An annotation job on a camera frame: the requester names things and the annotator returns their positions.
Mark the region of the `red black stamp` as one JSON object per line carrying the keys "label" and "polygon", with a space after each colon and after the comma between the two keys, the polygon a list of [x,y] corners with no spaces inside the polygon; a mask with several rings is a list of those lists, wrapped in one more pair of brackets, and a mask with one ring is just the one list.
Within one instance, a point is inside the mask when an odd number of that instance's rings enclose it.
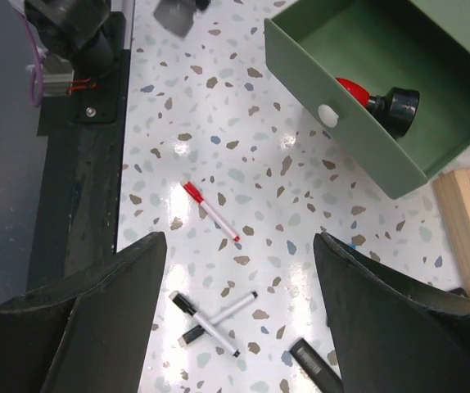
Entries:
{"label": "red black stamp", "polygon": [[395,139],[409,131],[420,102],[420,93],[406,88],[392,88],[386,95],[372,95],[357,83],[337,78],[367,112]]}

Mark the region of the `three-drawer desk organizer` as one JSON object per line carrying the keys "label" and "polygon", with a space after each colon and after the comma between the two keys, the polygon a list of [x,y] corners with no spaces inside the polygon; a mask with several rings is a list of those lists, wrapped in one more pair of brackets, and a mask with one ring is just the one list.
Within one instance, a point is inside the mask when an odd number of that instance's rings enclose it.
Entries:
{"label": "three-drawer desk organizer", "polygon": [[[269,70],[392,199],[470,146],[470,1],[298,1],[264,23]],[[337,78],[420,93],[393,138]]]}

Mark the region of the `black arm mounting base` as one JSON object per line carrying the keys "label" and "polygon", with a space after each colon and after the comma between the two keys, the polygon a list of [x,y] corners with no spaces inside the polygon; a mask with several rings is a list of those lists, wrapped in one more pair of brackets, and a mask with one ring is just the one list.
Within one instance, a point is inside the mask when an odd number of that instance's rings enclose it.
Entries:
{"label": "black arm mounting base", "polygon": [[131,53],[121,54],[115,118],[75,119],[79,97],[43,101],[38,133],[47,152],[26,289],[62,280],[115,254]]}

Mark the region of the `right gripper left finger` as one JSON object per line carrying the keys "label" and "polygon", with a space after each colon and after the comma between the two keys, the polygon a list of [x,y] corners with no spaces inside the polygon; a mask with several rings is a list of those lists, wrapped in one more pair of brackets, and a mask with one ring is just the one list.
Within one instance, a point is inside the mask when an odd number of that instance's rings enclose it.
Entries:
{"label": "right gripper left finger", "polygon": [[0,392],[135,392],[165,269],[150,233],[0,304]]}

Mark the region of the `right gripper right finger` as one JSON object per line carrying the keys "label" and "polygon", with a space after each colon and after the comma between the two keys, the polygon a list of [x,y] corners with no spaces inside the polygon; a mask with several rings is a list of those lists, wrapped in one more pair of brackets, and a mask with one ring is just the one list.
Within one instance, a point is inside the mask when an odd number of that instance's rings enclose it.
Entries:
{"label": "right gripper right finger", "polygon": [[346,392],[470,392],[470,299],[322,232],[314,258]]}

